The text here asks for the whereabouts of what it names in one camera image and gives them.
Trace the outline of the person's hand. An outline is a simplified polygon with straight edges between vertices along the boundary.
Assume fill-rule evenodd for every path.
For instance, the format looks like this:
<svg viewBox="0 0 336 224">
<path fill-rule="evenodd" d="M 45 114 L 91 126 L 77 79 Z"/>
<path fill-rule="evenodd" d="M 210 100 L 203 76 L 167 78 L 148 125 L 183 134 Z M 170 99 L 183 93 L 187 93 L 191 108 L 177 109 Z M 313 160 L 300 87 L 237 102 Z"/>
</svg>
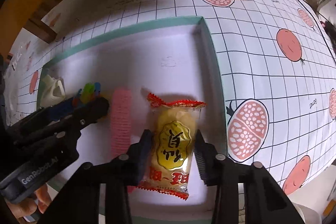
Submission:
<svg viewBox="0 0 336 224">
<path fill-rule="evenodd" d="M 20 203 L 13 204 L 8 200 L 5 200 L 14 217 L 19 223 L 27 223 L 24 217 L 33 214 L 37 209 L 43 214 L 52 202 L 51 196 L 48 193 L 48 186 L 44 184 L 38 190 L 35 191 L 38 203 L 35 203 L 34 199 L 26 198 Z"/>
</svg>

